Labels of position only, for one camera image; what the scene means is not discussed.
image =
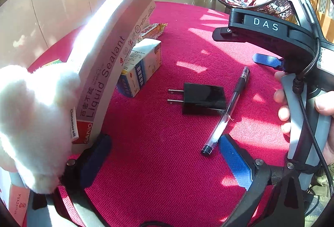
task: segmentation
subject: gray handle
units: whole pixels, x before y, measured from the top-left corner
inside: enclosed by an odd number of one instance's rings
[[[301,133],[302,133],[302,128],[306,126],[306,124],[304,124],[305,122],[304,116],[301,111],[301,108],[298,102],[298,98],[296,94],[292,91],[292,84],[293,84],[293,79],[295,78],[295,76],[296,76],[295,74],[288,74],[286,76],[283,76],[281,79],[281,83],[283,85],[283,89],[287,97],[288,106],[290,109],[291,132],[290,132],[290,146],[289,146],[289,151],[288,151],[289,159],[292,159],[294,157],[299,141],[303,141],[305,136],[301,137]],[[317,96],[324,94],[324,93],[325,93],[324,91],[321,91]],[[310,116],[317,117],[318,119],[318,122],[316,124],[316,130],[315,130],[315,138],[318,142],[320,150],[323,150],[325,147],[327,138],[328,138],[329,127],[331,123],[331,116],[324,116],[318,113],[316,113],[316,115],[312,114],[313,112],[317,112],[314,106],[314,100],[317,96],[307,99],[307,85],[305,84],[304,90],[302,93],[304,107],[307,109],[309,123],[313,122],[310,120],[309,114]],[[317,155],[317,152],[313,144],[310,147],[309,154],[308,154],[308,157],[305,163],[308,165],[312,165],[312,166],[316,166],[319,163],[319,157]],[[301,173],[299,175],[299,182],[300,182],[300,186],[302,190],[308,189],[311,183],[312,176],[313,176],[312,174],[305,174],[305,173]]]

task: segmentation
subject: red label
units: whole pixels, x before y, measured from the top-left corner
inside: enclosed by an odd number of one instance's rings
[[[93,123],[88,121],[77,121],[76,124],[78,126],[79,138],[73,141],[73,144],[88,144]]]

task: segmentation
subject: table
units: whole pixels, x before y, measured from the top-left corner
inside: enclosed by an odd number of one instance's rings
[[[288,139],[280,131],[280,106],[273,101],[280,84],[273,69],[252,61],[254,53],[268,54],[266,50],[213,41],[214,28],[228,23],[224,13],[157,2],[151,23],[168,23],[159,38],[162,66],[135,98],[114,92],[102,127],[112,137],[113,149],[86,192],[113,227],[137,227],[148,220],[174,227],[218,227],[245,191],[218,149],[208,159],[200,154],[219,118],[182,115],[180,105],[166,103],[171,98],[167,90],[182,89],[184,82],[220,85],[229,99],[249,66],[248,87],[226,132],[253,158],[283,166]],[[57,58],[66,61],[79,30],[52,46],[30,70]],[[64,190],[62,195],[71,217],[80,223]]]

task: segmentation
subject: white box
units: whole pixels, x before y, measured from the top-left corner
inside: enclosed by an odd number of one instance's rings
[[[67,60],[81,79],[79,103],[71,111],[72,138],[78,135],[74,154],[98,137],[123,63],[154,8],[153,0],[106,0],[78,34]]]
[[[0,168],[0,198],[20,226],[27,212],[29,194],[30,189],[24,186],[18,173]]]
[[[161,41],[143,39],[137,43],[117,83],[117,90],[133,98],[161,65]]]

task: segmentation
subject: yellow and blue box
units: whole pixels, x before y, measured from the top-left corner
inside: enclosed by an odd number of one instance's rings
[[[161,41],[143,39],[137,43],[123,65],[117,90],[133,98],[161,65]]]

